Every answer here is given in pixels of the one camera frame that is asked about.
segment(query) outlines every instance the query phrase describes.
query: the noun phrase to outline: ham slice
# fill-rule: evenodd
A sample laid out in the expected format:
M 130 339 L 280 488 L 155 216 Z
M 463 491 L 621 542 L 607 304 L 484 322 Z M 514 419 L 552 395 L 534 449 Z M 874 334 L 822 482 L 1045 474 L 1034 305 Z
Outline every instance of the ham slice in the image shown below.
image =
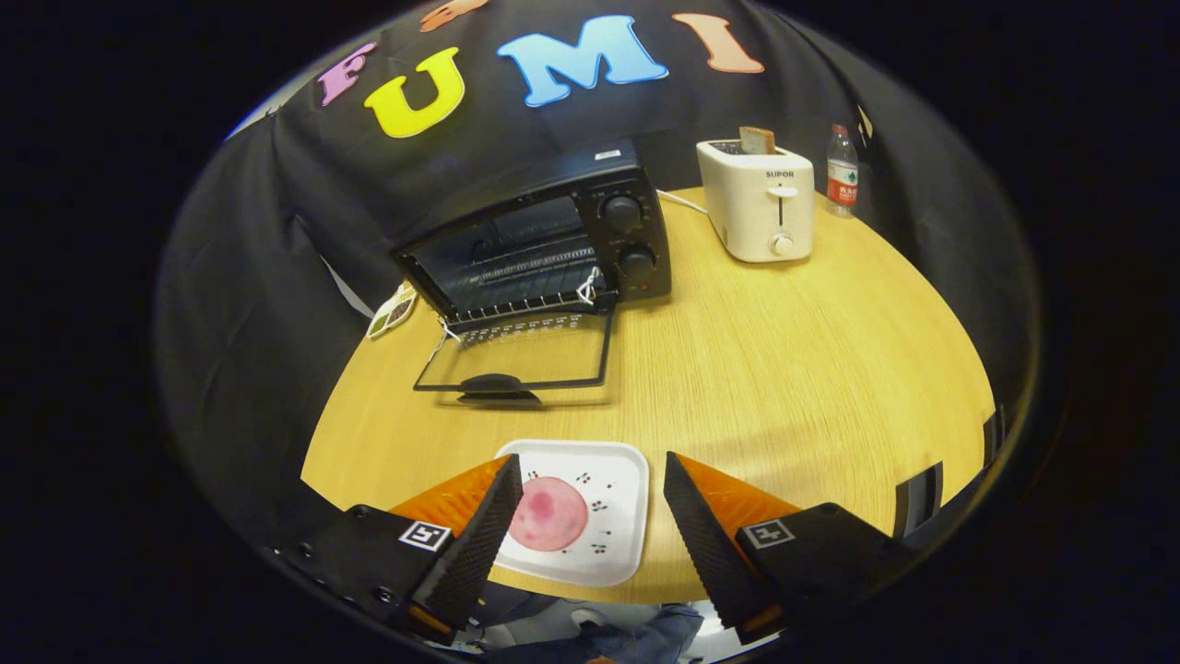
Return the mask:
M 509 535 L 533 551 L 558 551 L 573 544 L 590 519 L 582 494 L 557 478 L 529 480 L 523 488 Z

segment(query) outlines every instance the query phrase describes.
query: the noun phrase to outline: letter m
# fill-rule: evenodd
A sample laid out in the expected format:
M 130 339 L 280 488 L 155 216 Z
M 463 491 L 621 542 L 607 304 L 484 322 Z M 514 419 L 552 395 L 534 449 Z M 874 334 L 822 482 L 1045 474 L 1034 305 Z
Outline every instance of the letter m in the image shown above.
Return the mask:
M 655 80 L 668 75 L 668 67 L 656 63 L 631 31 L 631 17 L 598 17 L 582 26 L 577 46 L 544 34 L 526 34 L 497 48 L 498 55 L 516 60 L 529 85 L 524 103 L 544 106 L 564 99 L 570 86 L 557 83 L 552 72 L 563 74 L 586 90 L 598 83 L 598 63 L 607 60 L 607 80 L 615 84 Z

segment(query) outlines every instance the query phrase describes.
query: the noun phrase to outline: square plate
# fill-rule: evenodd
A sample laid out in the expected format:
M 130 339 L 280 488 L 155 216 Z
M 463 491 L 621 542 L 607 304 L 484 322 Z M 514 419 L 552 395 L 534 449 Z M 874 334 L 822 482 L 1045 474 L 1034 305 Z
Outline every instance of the square plate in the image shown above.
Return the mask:
M 586 504 L 586 527 L 564 550 L 526 548 L 512 535 L 500 545 L 496 565 L 542 579 L 579 586 L 621 584 L 640 568 L 648 522 L 648 461 L 623 443 L 519 440 L 497 458 L 520 455 L 520 480 L 557 478 Z

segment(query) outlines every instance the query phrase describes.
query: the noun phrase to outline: black cloth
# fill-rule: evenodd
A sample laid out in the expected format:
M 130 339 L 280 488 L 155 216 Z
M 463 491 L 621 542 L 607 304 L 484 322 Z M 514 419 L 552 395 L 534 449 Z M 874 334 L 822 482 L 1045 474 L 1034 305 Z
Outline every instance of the black cloth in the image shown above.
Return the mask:
M 706 46 L 671 19 L 678 12 L 729 20 L 766 71 L 710 68 Z M 532 32 L 576 44 L 582 25 L 604 14 L 634 17 L 635 34 L 669 75 L 628 85 L 599 78 L 591 90 L 571 85 L 565 99 L 527 107 L 517 64 L 496 50 Z M 419 32 L 419 18 L 400 17 L 340 48 L 378 44 L 329 105 L 319 70 L 277 112 L 230 137 L 194 186 L 163 259 L 156 359 L 178 456 L 250 543 L 275 544 L 280 512 L 300 513 L 299 500 L 282 497 L 296 492 L 315 423 L 363 334 L 366 321 L 324 261 L 375 309 L 401 278 L 389 248 L 431 230 L 430 210 L 453 191 L 621 137 L 634 140 L 656 186 L 676 189 L 700 184 L 697 140 L 765 126 L 812 160 L 825 191 L 831 125 L 848 126 L 861 151 L 858 216 L 946 298 L 997 401 L 1022 397 L 1036 295 L 1014 211 L 937 113 L 845 47 L 728 0 L 492 0 L 430 33 Z M 414 67 L 451 46 L 459 47 L 463 101 L 417 136 L 386 136 L 363 99 L 406 75 L 411 107 L 422 107 L 435 90 Z M 871 138 L 853 129 L 863 124 L 858 105 Z M 284 500 L 294 502 L 283 508 Z

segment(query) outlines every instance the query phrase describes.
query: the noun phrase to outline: wooden table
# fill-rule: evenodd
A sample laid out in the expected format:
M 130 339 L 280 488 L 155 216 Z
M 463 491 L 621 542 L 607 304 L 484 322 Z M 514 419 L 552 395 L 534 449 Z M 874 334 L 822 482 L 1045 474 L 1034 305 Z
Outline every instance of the wooden table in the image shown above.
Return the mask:
M 700 188 L 680 191 L 703 205 Z M 822 203 L 793 263 L 729 256 L 709 219 L 663 202 L 673 294 L 615 316 L 607 384 L 540 393 L 542 412 L 483 410 L 412 387 L 440 338 L 419 301 L 362 340 L 320 419 L 303 480 L 345 509 L 392 507 L 517 439 L 620 441 L 651 468 L 638 572 L 607 589 L 493 567 L 535 592 L 654 604 L 704 599 L 668 505 L 682 453 L 800 507 L 834 501 L 892 532 L 898 484 L 943 462 L 943 501 L 983 467 L 991 389 L 963 327 L 887 242 Z

